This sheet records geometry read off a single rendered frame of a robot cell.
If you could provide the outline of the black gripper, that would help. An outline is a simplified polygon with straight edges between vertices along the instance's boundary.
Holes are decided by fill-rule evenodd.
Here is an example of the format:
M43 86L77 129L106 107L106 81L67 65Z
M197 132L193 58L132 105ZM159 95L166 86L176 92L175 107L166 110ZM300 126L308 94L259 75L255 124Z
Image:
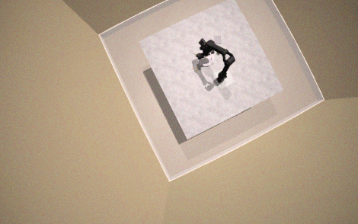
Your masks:
M203 49L203 53L198 53L198 54L197 54L197 58L198 58L198 59L201 59L201 58L204 58L204 57L206 57L206 56L210 56L210 53L211 53L211 55L212 55L212 54L214 54L214 52L215 52L215 51L212 50L211 52L205 53L205 52L204 52L204 49Z

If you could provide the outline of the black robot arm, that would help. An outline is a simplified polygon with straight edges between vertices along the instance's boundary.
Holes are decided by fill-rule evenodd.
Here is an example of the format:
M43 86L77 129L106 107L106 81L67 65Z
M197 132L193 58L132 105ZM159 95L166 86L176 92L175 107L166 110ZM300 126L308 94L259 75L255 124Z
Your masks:
M202 38L200 42L198 42L200 47L200 51L204 49L205 53L211 52L212 50L215 50L217 53L222 54L223 56L223 62L225 63L225 66L223 70L218 74L218 78L216 80L218 82L223 82L227 78L227 71L229 70L229 66L235 62L235 57L232 53L230 53L228 50L225 50L221 48L220 46L217 46L213 40L208 40L207 42ZM225 60L225 55L228 54L230 57Z

